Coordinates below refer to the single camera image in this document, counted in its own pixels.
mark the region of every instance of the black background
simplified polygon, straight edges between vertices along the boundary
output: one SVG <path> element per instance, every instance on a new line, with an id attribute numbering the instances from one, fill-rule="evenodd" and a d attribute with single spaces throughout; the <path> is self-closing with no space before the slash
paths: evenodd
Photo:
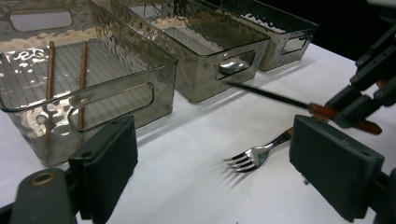
<path id="1" fill-rule="evenodd" d="M 220 0 L 206 0 L 219 6 Z M 357 61 L 391 23 L 379 18 L 381 6 L 365 0 L 259 0 L 319 25 L 312 43 Z"/>

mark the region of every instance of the silver fork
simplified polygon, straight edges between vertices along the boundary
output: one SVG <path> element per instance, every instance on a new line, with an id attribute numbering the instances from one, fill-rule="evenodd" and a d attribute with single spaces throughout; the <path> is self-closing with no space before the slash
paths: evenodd
<path id="1" fill-rule="evenodd" d="M 239 155 L 225 159 L 236 173 L 248 173 L 259 169 L 268 160 L 271 150 L 291 139 L 293 128 L 287 129 L 280 136 L 264 146 L 252 147 Z"/>

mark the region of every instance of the white tabletop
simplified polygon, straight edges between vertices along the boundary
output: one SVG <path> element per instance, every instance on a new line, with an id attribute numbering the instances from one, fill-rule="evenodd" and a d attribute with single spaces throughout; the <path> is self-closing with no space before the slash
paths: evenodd
<path id="1" fill-rule="evenodd" d="M 299 62 L 259 71 L 248 83 L 323 105 L 355 72 L 353 61 L 311 44 Z M 383 129 L 380 135 L 343 130 L 386 157 L 382 171 L 387 175 L 396 168 L 395 109 L 384 107 L 369 117 Z M 288 145 L 274 150 L 269 161 L 249 175 L 232 173 L 223 161 L 272 140 L 292 125 L 296 114 L 309 116 L 297 107 L 235 88 L 198 105 L 176 91 L 172 114 L 136 131 L 139 163 L 108 223 L 348 223 L 312 185 L 303 183 L 289 161 Z M 4 112 L 0 123 L 4 206 L 14 202 L 26 176 L 45 167 Z M 369 209 L 366 218 L 354 223 L 371 224 L 374 217 Z"/>

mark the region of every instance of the plastic storage bin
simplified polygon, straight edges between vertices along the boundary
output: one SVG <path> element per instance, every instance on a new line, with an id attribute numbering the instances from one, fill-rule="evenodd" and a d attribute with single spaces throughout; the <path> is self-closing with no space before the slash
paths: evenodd
<path id="1" fill-rule="evenodd" d="M 115 118 L 134 115 L 139 128 L 171 113 L 177 60 L 105 8 L 85 0 L 0 8 L 0 106 L 45 166 L 67 161 Z"/>
<path id="2" fill-rule="evenodd" d="M 269 71 L 299 61 L 318 25 L 255 0 L 221 0 L 224 14 L 271 36 L 259 69 Z"/>
<path id="3" fill-rule="evenodd" d="M 119 18 L 178 60 L 176 89 L 197 104 L 252 79 L 269 36 L 191 0 L 111 0 Z"/>

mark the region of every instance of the fork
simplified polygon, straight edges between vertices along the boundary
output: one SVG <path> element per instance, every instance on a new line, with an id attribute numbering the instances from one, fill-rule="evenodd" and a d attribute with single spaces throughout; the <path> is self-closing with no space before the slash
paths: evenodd
<path id="1" fill-rule="evenodd" d="M 293 128 L 287 129 L 280 136 L 264 146 L 252 147 L 239 155 L 225 159 L 235 173 L 248 173 L 259 169 L 268 160 L 271 150 L 291 139 Z"/>

